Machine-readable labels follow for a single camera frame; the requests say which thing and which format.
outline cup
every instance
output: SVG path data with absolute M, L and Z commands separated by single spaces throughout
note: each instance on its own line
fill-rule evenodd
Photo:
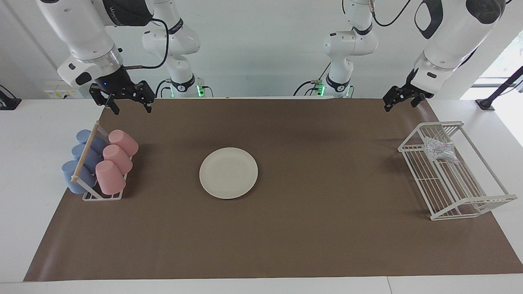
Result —
M 120 146 L 128 157 L 134 156 L 138 152 L 138 143 L 122 130 L 114 130 L 109 134 L 109 142 Z
M 87 143 L 87 139 L 89 139 L 89 136 L 91 135 L 91 131 L 89 130 L 81 130 L 76 134 L 76 140 L 79 144 L 85 144 Z M 109 145 L 104 139 L 102 139 L 100 136 L 95 135 L 93 143 L 91 144 L 91 149 L 93 149 L 96 154 L 102 156 L 104 153 L 104 148 Z
M 84 187 L 80 186 L 80 184 L 78 183 L 71 183 L 71 177 L 73 176 L 74 170 L 76 169 L 77 165 L 77 160 L 71 160 L 64 163 L 64 165 L 62 165 L 62 174 L 64 176 L 65 181 L 67 182 L 69 190 L 71 190 L 72 193 L 83 194 L 87 192 L 87 190 L 84 189 Z M 82 166 L 79 177 L 91 188 L 93 188 L 96 184 L 96 179 L 94 178 L 94 176 L 91 175 L 91 173 L 87 170 L 85 166 Z
M 71 150 L 71 155 L 73 156 L 74 160 L 79 161 L 80 157 L 82 156 L 82 152 L 84 152 L 85 144 L 78 144 Z M 100 161 L 104 160 L 100 157 L 93 149 L 89 148 L 87 151 L 87 156 L 85 157 L 84 166 L 87 168 L 87 170 L 94 174 L 96 170 L 96 165 L 100 163 Z
M 128 173 L 132 169 L 132 161 L 129 159 L 125 151 L 118 145 L 109 145 L 104 149 L 104 159 L 110 160 L 120 170 L 122 175 Z
M 101 192 L 105 195 L 120 193 L 126 187 L 126 180 L 123 179 L 122 173 L 116 164 L 109 160 L 104 160 L 96 165 L 96 178 Z

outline aluminum foil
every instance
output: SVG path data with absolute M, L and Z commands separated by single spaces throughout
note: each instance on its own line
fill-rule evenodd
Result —
M 436 139 L 426 137 L 425 149 L 427 151 L 427 157 L 430 161 L 442 159 L 451 163 L 459 163 L 459 159 L 456 156 L 456 150 L 454 148 L 454 142 L 450 141 L 447 143 L 440 142 Z

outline wall socket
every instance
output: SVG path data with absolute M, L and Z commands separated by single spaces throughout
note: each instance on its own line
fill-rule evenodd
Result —
M 83 99 L 89 97 L 88 90 L 84 91 L 83 87 L 73 88 L 69 85 L 48 85 L 44 92 L 49 99 Z

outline dish rack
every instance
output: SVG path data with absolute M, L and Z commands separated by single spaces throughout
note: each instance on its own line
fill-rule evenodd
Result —
M 109 141 L 109 134 L 100 126 L 100 121 L 96 121 L 93 129 L 91 130 L 91 134 L 89 138 L 87 139 L 87 142 L 85 143 L 84 151 L 82 152 L 82 155 L 80 156 L 80 160 L 78 160 L 78 164 L 76 166 L 76 169 L 74 171 L 74 174 L 71 176 L 71 182 L 72 183 L 78 183 L 80 186 L 82 186 L 84 189 L 87 190 L 86 193 L 84 193 L 82 199 L 84 201 L 111 201 L 111 200 L 120 200 L 122 199 L 123 190 L 120 193 L 114 194 L 114 195 L 105 195 L 103 193 L 97 192 L 94 188 L 99 189 L 97 187 L 98 181 L 95 182 L 94 188 L 89 187 L 81 178 L 80 178 L 80 171 L 82 170 L 82 166 L 84 165 L 85 159 L 87 157 L 87 152 L 89 151 L 89 148 L 91 148 L 91 145 L 93 143 L 93 140 L 96 136 L 96 134 L 100 134 L 102 138 L 104 138 L 106 141 Z M 124 180 L 127 180 L 127 175 L 125 174 L 123 176 Z
M 427 138 L 450 142 L 461 132 L 504 195 L 488 196 L 462 158 L 459 163 L 431 161 L 427 157 Z M 499 178 L 463 130 L 462 121 L 420 123 L 398 148 L 430 211 L 431 220 L 473 218 L 517 199 L 510 195 Z

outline paper plate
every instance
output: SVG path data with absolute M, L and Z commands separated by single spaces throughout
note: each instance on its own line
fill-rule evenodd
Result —
M 221 199 L 244 195 L 256 183 L 258 165 L 238 148 L 223 148 L 209 154 L 200 167 L 200 182 L 205 191 Z

